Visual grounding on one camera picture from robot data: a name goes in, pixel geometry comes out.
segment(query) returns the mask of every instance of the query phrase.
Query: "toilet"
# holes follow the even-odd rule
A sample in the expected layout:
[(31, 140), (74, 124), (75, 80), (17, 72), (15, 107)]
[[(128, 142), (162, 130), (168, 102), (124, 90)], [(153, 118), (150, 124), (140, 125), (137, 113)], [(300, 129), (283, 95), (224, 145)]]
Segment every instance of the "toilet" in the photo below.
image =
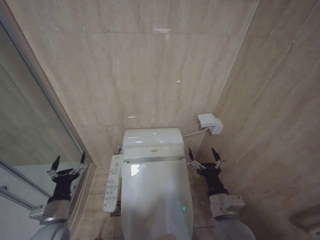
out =
[(124, 239), (191, 240), (193, 205), (180, 130), (127, 130), (121, 154)]

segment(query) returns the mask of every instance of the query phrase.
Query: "power cord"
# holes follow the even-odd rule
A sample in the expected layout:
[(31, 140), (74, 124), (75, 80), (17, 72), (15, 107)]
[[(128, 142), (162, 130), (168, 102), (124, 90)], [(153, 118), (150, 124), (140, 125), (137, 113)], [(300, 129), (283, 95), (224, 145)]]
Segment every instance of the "power cord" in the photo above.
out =
[(200, 134), (200, 133), (203, 133), (203, 132), (207, 131), (208, 129), (209, 129), (209, 127), (206, 127), (205, 129), (203, 129), (203, 130), (201, 130), (201, 131), (197, 131), (197, 132), (194, 132), (194, 133), (190, 133), (190, 134), (184, 135), (184, 136), (182, 136), (182, 137), (185, 138), (185, 137), (189, 137), (189, 136), (192, 136), (192, 135)]

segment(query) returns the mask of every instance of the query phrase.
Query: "floor tile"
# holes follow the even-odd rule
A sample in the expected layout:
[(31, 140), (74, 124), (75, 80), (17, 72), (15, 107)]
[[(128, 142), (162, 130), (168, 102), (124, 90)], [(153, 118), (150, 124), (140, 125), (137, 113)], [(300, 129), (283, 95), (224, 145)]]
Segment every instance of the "floor tile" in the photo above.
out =
[(191, 186), (193, 203), (194, 228), (212, 227), (215, 225), (210, 211), (210, 202), (207, 197), (207, 187), (203, 185)]
[(116, 217), (104, 212), (105, 194), (89, 195), (74, 240), (110, 239), (114, 237)]
[(114, 237), (122, 238), (123, 236), (124, 236), (124, 233), (122, 231), (121, 216), (117, 216), (115, 220)]
[(195, 235), (197, 240), (214, 240), (214, 227), (196, 228)]
[(109, 176), (108, 166), (97, 167), (95, 170), (90, 194), (104, 194), (107, 188), (108, 176)]

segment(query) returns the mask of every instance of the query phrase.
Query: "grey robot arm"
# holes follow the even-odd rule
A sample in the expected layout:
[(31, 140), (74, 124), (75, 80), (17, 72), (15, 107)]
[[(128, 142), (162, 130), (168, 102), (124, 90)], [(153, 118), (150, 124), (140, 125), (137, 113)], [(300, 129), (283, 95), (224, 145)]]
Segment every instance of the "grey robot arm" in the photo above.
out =
[(83, 152), (80, 167), (77, 169), (65, 169), (57, 172), (60, 156), (53, 162), (51, 170), (47, 173), (56, 183), (54, 193), (45, 206), (31, 210), (29, 217), (40, 221), (40, 228), (31, 240), (69, 240), (70, 231), (67, 226), (69, 219), (69, 205), (71, 200), (71, 183), (78, 178), (88, 166), (86, 153)]
[(229, 195), (220, 181), (224, 161), (211, 148), (216, 163), (199, 163), (189, 148), (188, 165), (206, 180), (211, 214), (215, 219), (215, 240), (256, 240), (250, 228), (238, 218), (238, 211), (245, 206), (240, 195)]

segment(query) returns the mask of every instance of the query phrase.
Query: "marble wall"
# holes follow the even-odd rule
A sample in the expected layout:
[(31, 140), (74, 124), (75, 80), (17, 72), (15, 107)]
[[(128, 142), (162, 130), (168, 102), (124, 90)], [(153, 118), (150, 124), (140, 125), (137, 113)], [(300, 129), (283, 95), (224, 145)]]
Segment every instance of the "marble wall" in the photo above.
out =
[(197, 160), (213, 146), (257, 239), (312, 239), (289, 217), (320, 198), (320, 1), (260, 0)]
[[(7, 0), (97, 166), (126, 129), (198, 131), (257, 0)], [(197, 152), (203, 135), (185, 139)]]

